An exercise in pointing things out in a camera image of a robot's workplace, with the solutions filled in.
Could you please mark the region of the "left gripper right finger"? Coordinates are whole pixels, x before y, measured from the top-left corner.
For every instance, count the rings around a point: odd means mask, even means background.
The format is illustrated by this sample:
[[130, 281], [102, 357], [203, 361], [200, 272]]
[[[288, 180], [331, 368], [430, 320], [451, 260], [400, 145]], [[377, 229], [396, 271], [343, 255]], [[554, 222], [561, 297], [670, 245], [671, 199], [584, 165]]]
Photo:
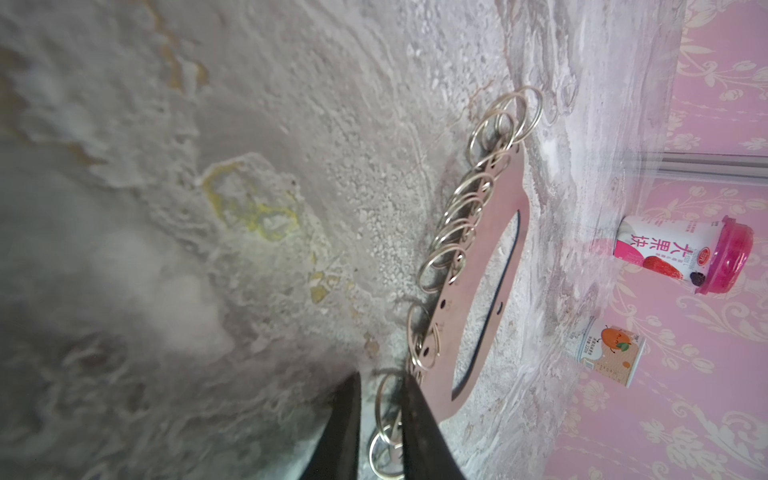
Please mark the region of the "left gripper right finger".
[[404, 478], [465, 480], [416, 379], [410, 375], [403, 381], [401, 413]]

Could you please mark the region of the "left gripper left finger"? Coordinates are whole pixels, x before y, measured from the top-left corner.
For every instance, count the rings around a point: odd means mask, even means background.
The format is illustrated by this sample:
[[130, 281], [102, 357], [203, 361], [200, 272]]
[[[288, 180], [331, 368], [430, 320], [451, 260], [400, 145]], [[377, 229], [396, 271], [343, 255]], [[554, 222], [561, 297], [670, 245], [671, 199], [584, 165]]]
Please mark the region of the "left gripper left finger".
[[336, 389], [332, 411], [301, 480], [358, 478], [361, 377], [347, 377]]

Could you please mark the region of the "white round container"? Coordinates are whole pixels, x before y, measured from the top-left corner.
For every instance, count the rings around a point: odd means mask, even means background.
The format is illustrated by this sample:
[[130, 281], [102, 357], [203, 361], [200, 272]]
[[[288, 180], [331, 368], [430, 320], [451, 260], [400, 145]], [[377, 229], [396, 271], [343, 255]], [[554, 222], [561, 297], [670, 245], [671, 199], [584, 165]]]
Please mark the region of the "white round container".
[[625, 387], [633, 381], [645, 348], [645, 338], [591, 317], [576, 350], [576, 359], [588, 369]]

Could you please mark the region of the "pink lid cup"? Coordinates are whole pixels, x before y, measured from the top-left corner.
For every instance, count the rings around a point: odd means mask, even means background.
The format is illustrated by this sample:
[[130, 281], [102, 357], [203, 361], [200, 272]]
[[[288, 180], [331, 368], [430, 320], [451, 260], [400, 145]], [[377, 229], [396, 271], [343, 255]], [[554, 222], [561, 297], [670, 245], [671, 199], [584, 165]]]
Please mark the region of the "pink lid cup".
[[725, 216], [716, 221], [626, 216], [613, 254], [627, 263], [687, 282], [697, 294], [724, 294], [738, 280], [754, 231]]

